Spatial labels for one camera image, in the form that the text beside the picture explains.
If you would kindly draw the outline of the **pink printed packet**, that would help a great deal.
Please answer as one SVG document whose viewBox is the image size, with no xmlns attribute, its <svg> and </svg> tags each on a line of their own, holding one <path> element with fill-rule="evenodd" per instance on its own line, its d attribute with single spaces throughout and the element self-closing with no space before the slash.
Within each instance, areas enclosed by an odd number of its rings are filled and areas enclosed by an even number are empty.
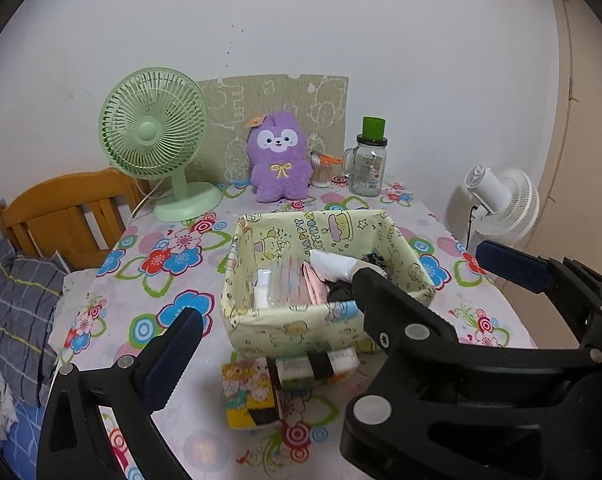
<svg viewBox="0 0 602 480">
<path fill-rule="evenodd" d="M 322 301 L 327 304 L 354 299 L 352 281 L 354 274 L 359 270 L 371 269 L 383 278 L 387 276 L 387 273 L 374 263 L 317 249 L 310 251 L 309 266 L 319 284 L 325 289 L 326 299 Z"/>
</svg>

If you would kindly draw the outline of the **pink striped clear package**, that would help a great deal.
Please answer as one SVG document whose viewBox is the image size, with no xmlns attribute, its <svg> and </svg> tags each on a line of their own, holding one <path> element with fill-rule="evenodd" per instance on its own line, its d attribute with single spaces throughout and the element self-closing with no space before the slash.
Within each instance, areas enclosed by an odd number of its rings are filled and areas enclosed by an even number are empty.
<svg viewBox="0 0 602 480">
<path fill-rule="evenodd" d="M 303 259 L 287 254 L 269 268 L 267 301 L 271 307 L 299 307 L 311 303 L 303 262 Z"/>
</svg>

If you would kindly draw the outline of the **black soft cloth bundle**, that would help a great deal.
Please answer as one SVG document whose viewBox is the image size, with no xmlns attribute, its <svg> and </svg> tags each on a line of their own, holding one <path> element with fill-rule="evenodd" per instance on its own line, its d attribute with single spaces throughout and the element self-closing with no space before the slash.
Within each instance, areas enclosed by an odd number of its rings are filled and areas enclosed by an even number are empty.
<svg viewBox="0 0 602 480">
<path fill-rule="evenodd" d="M 339 257 L 328 267 L 325 282 L 329 302 L 354 301 L 369 285 L 389 280 L 388 272 L 374 262 Z"/>
</svg>

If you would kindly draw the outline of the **white foam sponge block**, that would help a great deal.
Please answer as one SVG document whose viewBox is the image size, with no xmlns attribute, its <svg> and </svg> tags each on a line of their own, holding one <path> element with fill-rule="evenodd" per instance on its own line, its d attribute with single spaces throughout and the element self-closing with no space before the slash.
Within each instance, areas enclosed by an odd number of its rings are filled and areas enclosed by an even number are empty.
<svg viewBox="0 0 602 480">
<path fill-rule="evenodd" d="M 257 281 L 253 289 L 254 307 L 259 310 L 281 305 L 279 269 L 261 268 L 257 271 Z"/>
</svg>

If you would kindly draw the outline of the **blue bed sheet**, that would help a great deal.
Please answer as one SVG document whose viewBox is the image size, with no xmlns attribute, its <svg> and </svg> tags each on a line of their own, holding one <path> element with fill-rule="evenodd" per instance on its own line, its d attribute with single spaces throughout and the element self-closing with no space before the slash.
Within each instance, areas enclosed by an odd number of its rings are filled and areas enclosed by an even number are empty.
<svg viewBox="0 0 602 480">
<path fill-rule="evenodd" d="M 0 408 L 8 398 L 0 398 Z M 0 454 L 19 479 L 35 479 L 40 430 L 45 405 L 33 408 L 16 398 L 12 399 L 16 417 L 0 414 Z"/>
</svg>

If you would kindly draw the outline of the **cream cartoon fabric storage box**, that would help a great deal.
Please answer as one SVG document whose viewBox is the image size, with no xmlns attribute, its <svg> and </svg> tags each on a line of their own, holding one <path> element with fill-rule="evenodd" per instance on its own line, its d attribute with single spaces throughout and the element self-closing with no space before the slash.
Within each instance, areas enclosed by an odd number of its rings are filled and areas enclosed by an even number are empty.
<svg viewBox="0 0 602 480">
<path fill-rule="evenodd" d="M 301 294 L 260 306 L 258 270 L 309 261 L 313 249 L 342 257 L 380 258 L 389 281 L 429 306 L 435 285 L 415 250 L 383 210 L 319 210 L 246 214 L 237 220 L 222 292 L 228 338 L 243 356 L 302 356 L 313 351 L 377 350 L 351 301 L 311 304 Z"/>
</svg>

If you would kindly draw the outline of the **green tissue pack black band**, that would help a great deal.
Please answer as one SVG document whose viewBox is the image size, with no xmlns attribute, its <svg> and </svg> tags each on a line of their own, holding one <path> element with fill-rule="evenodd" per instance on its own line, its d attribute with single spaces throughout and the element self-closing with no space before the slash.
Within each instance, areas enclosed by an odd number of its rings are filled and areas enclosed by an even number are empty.
<svg viewBox="0 0 602 480">
<path fill-rule="evenodd" d="M 277 358 L 274 363 L 280 387 L 301 390 L 348 378 L 359 367 L 359 357 L 353 348 L 345 348 L 297 358 Z"/>
</svg>

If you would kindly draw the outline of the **white floor fan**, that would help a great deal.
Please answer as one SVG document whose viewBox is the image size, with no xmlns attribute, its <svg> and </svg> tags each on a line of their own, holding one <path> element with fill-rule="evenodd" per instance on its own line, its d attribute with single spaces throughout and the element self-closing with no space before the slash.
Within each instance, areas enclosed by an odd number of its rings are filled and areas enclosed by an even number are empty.
<svg viewBox="0 0 602 480">
<path fill-rule="evenodd" d="M 518 168 L 470 169 L 453 192 L 444 223 L 475 249 L 484 240 L 515 246 L 532 230 L 540 214 L 540 197 L 528 174 Z"/>
</svg>

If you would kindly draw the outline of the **grey plaid pillow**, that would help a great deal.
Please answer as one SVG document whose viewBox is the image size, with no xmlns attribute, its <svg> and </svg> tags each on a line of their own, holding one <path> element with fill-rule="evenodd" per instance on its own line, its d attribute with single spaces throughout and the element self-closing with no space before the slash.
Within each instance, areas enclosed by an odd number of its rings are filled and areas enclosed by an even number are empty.
<svg viewBox="0 0 602 480">
<path fill-rule="evenodd" d="M 43 403 L 57 354 L 48 344 L 66 269 L 58 258 L 33 258 L 0 241 L 0 372 L 11 393 Z"/>
</svg>

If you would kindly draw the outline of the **glass jar green lid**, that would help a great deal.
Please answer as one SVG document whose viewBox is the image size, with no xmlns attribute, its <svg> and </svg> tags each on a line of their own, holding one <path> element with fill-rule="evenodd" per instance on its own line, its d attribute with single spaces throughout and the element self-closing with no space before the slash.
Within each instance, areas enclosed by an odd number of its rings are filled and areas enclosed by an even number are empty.
<svg viewBox="0 0 602 480">
<path fill-rule="evenodd" d="M 364 117 L 356 146 L 343 152 L 342 173 L 355 195 L 375 197 L 380 194 L 387 160 L 385 128 L 385 119 Z"/>
</svg>

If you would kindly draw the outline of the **yellow cartoon tissue pack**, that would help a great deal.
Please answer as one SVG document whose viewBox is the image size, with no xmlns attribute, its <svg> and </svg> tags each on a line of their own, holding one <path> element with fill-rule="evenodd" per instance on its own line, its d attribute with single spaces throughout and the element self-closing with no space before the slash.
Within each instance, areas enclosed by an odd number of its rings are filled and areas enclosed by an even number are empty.
<svg viewBox="0 0 602 480">
<path fill-rule="evenodd" d="M 229 428 L 255 430 L 279 421 L 277 395 L 264 356 L 224 364 L 221 371 Z"/>
</svg>

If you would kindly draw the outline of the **cotton swab jar orange lid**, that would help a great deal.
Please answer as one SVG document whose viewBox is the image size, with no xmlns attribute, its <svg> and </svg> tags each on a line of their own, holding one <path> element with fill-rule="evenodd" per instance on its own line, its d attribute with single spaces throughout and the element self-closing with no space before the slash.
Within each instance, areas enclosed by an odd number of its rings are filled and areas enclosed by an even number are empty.
<svg viewBox="0 0 602 480">
<path fill-rule="evenodd" d="M 318 151 L 310 151 L 310 163 L 311 185 L 315 188 L 327 188 L 333 180 L 335 171 L 341 167 L 342 159 Z"/>
</svg>

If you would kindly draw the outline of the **floral tablecloth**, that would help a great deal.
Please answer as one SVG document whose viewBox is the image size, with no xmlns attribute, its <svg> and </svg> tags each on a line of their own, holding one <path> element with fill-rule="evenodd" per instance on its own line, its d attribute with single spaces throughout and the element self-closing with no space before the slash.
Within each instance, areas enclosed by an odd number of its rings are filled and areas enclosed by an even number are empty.
<svg viewBox="0 0 602 480">
<path fill-rule="evenodd" d="M 257 202 L 251 188 L 222 186 L 222 201 L 193 220 L 164 223 L 143 211 L 104 259 L 60 344 L 80 370 L 135 356 L 177 315 L 197 310 L 200 344 L 167 406 L 153 421 L 195 479 L 355 479 L 340 454 L 343 413 L 371 381 L 382 355 L 349 304 L 294 307 L 281 322 L 253 307 L 261 266 L 292 249 L 377 252 L 404 288 L 431 285 L 431 309 L 465 344 L 529 348 L 533 341 L 474 256 L 399 183 L 376 197 L 348 191 L 344 178 L 303 200 Z M 222 367 L 271 349 L 354 347 L 348 378 L 287 393 L 278 422 L 257 430 L 227 425 Z"/>
</svg>

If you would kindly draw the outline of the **purple plush toy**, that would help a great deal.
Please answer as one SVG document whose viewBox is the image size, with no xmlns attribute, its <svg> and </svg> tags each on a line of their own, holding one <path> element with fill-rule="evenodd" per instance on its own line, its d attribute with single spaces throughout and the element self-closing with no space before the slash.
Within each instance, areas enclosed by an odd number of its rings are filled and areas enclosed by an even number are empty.
<svg viewBox="0 0 602 480">
<path fill-rule="evenodd" d="M 307 136 L 292 112 L 267 115 L 252 127 L 246 151 L 250 182 L 259 203 L 303 200 L 309 195 L 313 169 Z"/>
</svg>

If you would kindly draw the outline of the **wooden bed headboard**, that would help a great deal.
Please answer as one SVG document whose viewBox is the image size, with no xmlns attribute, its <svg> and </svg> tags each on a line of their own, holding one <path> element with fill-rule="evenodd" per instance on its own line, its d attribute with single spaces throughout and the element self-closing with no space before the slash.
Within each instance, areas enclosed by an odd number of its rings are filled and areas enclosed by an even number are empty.
<svg viewBox="0 0 602 480">
<path fill-rule="evenodd" d="M 113 168 L 66 174 L 0 204 L 0 232 L 24 255 L 58 254 L 73 270 L 98 268 L 124 232 L 118 201 L 134 209 L 148 192 Z"/>
</svg>

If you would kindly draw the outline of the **cartoon printed cardboard sheet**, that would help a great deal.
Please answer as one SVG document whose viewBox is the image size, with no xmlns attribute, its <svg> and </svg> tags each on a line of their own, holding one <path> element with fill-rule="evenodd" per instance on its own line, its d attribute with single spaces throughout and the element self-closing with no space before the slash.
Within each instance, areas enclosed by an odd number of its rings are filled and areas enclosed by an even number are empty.
<svg viewBox="0 0 602 480">
<path fill-rule="evenodd" d="M 250 176 L 248 122 L 287 110 L 307 135 L 309 149 L 338 155 L 344 149 L 349 78 L 285 74 L 200 80 L 208 105 L 205 140 L 186 169 L 190 181 L 236 183 Z"/>
</svg>

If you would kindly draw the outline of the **green desk fan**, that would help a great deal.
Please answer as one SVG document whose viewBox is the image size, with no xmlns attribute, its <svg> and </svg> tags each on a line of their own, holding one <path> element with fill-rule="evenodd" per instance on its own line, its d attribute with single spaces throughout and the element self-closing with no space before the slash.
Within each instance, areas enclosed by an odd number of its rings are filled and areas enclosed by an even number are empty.
<svg viewBox="0 0 602 480">
<path fill-rule="evenodd" d="M 214 184 L 186 177 L 207 125 L 207 103 L 199 86 L 178 70 L 149 67 L 126 76 L 110 91 L 98 132 L 104 154 L 123 174 L 171 181 L 153 212 L 161 222 L 177 222 L 206 214 L 222 200 Z"/>
</svg>

